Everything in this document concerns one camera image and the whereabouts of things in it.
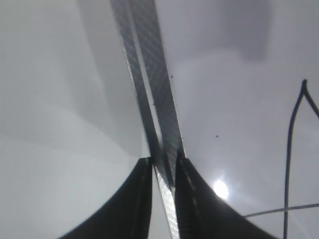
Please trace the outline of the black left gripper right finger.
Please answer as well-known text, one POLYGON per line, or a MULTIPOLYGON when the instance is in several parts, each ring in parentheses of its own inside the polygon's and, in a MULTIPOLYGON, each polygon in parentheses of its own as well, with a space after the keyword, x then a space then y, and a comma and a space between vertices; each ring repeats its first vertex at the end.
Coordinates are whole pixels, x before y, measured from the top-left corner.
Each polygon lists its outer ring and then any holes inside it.
POLYGON ((182 239, 271 239, 220 199, 182 153, 175 168, 175 210, 182 239))

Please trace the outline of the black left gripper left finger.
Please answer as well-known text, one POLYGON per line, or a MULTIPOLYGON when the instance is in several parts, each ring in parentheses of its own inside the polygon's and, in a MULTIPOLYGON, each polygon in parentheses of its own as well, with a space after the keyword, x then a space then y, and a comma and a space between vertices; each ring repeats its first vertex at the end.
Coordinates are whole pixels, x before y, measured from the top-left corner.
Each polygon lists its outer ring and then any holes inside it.
POLYGON ((118 191, 63 239, 147 239, 152 213, 153 161, 140 158, 118 191))

